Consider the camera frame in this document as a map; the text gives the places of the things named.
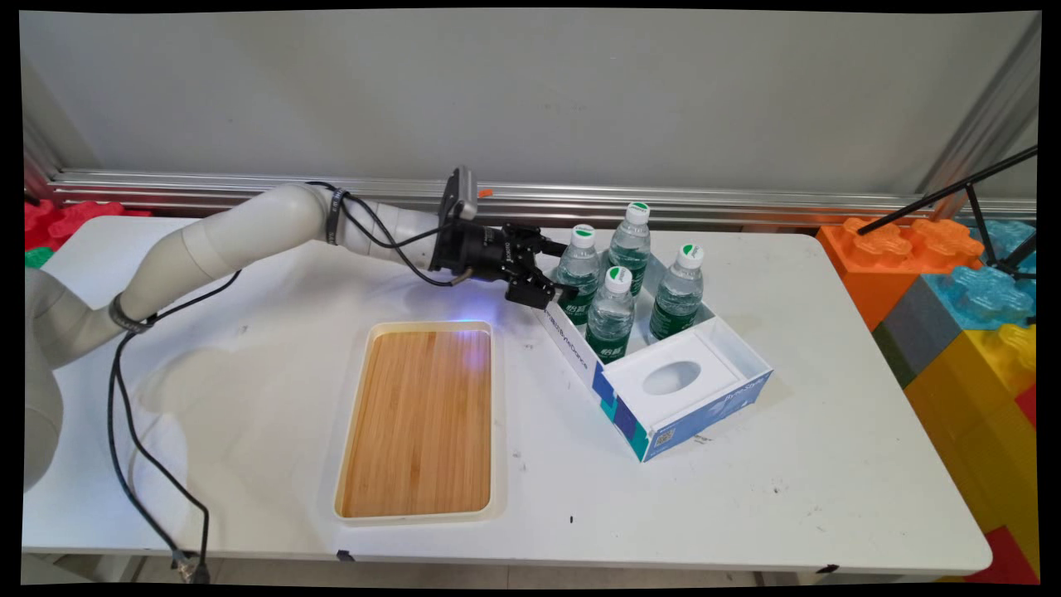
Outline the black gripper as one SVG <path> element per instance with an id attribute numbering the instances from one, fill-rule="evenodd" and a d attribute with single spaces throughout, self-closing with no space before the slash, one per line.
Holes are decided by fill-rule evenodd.
<path id="1" fill-rule="evenodd" d="M 579 287 L 537 276 L 534 254 L 560 257 L 568 246 L 543 235 L 539 226 L 507 222 L 500 228 L 473 221 L 441 216 L 429 271 L 448 269 L 454 277 L 432 280 L 435 286 L 455 286 L 468 279 L 507 283 L 506 299 L 545 310 L 550 303 L 573 301 Z"/>

